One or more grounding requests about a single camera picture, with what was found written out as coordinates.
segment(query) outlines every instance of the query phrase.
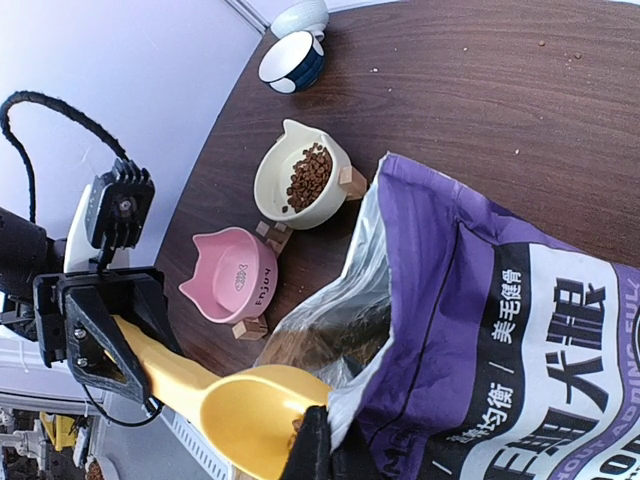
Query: pet food bowl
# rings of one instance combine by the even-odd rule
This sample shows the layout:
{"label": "pet food bowl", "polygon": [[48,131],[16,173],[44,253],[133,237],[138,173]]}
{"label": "pet food bowl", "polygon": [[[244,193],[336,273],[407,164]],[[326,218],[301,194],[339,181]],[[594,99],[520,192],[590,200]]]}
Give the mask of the pet food bowl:
{"label": "pet food bowl", "polygon": [[303,0],[287,8],[271,24],[271,31],[278,38],[306,30],[319,42],[324,40],[324,30],[329,23],[329,9],[324,0]]}
{"label": "pet food bowl", "polygon": [[215,323],[238,323],[264,313],[278,281],[273,251],[251,233],[232,227],[195,235],[193,278],[180,291]]}
{"label": "pet food bowl", "polygon": [[[324,190],[315,202],[299,213],[288,208],[287,188],[291,185],[294,165],[304,158],[303,150],[318,143],[326,147],[333,160],[331,174]],[[347,198],[347,191],[340,186],[340,171],[351,166],[347,153],[333,138],[322,130],[307,127],[294,120],[284,121],[282,135],[266,154],[253,186],[256,205],[262,214],[281,222],[294,230],[308,230],[331,218]]]}
{"label": "pet food bowl", "polygon": [[294,32],[276,43],[260,62],[260,80],[279,93],[311,87],[324,69],[324,50],[309,32]]}

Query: wooden table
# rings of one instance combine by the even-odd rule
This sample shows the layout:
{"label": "wooden table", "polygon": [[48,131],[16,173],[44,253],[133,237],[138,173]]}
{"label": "wooden table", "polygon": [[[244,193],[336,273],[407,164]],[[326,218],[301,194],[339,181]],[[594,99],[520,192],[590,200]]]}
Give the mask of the wooden table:
{"label": "wooden table", "polygon": [[[369,178],[387,150],[401,153],[566,242],[640,264],[640,7],[417,0],[336,14],[322,78],[293,96],[257,78],[274,41],[263,40],[220,115],[158,260],[178,338],[207,368],[247,367],[264,340],[234,340],[178,293],[196,261],[191,236],[255,228],[254,174],[285,118],[329,132]],[[271,327],[339,274],[358,207],[293,235]]]}

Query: pink cat bowl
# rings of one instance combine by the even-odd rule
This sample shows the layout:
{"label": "pink cat bowl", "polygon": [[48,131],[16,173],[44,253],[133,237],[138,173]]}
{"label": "pink cat bowl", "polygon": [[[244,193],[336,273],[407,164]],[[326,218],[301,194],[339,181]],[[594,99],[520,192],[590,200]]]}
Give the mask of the pink cat bowl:
{"label": "pink cat bowl", "polygon": [[193,278],[178,288],[215,323],[257,318],[273,299],[278,263],[269,247],[242,228],[195,235]]}

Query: screw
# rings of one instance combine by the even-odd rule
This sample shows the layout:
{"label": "screw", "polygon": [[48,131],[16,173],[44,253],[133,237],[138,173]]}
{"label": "screw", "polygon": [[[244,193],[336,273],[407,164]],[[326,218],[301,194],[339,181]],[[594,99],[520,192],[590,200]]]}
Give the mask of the screw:
{"label": "screw", "polygon": [[120,207],[121,212],[128,212],[129,210],[131,210],[131,202],[129,200],[121,201],[120,205],[118,206]]}

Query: white bowl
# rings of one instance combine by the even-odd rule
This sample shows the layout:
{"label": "white bowl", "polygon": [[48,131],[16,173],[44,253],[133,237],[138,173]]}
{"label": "white bowl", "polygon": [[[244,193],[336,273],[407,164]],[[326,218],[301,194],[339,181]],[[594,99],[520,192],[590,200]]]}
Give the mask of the white bowl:
{"label": "white bowl", "polygon": [[[347,192],[340,186],[340,171],[351,166],[347,153],[322,130],[310,128],[293,120],[284,121],[284,135],[265,155],[253,185],[256,205],[262,214],[274,222],[295,230],[317,227],[331,218],[344,203]],[[291,186],[293,166],[304,158],[302,151],[318,143],[327,148],[333,160],[331,175],[315,202],[299,213],[288,206],[287,188]]]}
{"label": "white bowl", "polygon": [[329,9],[324,0],[303,0],[286,9],[271,24],[271,31],[278,38],[306,30],[318,41],[324,40],[324,30],[329,23]]}
{"label": "white bowl", "polygon": [[324,69],[324,50],[309,32],[290,33],[266,53],[258,76],[279,93],[293,93],[312,86]]}

